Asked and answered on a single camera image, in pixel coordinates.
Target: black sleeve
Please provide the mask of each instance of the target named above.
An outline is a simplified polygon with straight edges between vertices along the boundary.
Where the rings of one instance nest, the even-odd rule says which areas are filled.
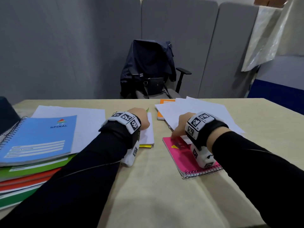
[[[222,134],[212,152],[269,226],[302,223],[304,171],[234,132]]]
[[[0,227],[96,227],[120,165],[117,161],[126,154],[127,141],[132,140],[125,126],[119,123],[116,126],[124,137],[102,131],[4,217]],[[94,168],[113,162],[117,163]]]

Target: chair armrest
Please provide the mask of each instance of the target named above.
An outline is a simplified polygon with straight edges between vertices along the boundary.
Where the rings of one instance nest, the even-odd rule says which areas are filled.
[[[129,72],[131,73],[132,76],[139,75],[139,73],[133,67],[129,67],[128,70],[129,70]]]
[[[188,70],[183,69],[183,68],[176,68],[176,70],[178,70],[178,71],[180,71],[181,73],[184,73],[184,74],[192,74],[191,72],[189,72]]]

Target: blue notebook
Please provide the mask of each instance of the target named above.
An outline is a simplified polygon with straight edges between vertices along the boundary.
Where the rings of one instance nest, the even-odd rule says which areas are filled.
[[[77,115],[23,118],[0,143],[0,166],[25,165],[71,152]]]

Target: pink spiral notebook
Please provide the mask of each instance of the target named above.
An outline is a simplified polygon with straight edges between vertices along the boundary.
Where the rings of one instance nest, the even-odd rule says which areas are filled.
[[[190,145],[187,145],[181,138],[171,140],[171,138],[168,137],[163,138],[163,141],[183,179],[222,170],[222,167],[218,162],[216,162],[214,166],[201,168],[190,150]]]

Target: blue panel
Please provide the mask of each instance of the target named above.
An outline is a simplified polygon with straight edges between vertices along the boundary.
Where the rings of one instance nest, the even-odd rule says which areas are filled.
[[[304,115],[304,90],[256,79],[248,98],[265,98]]]

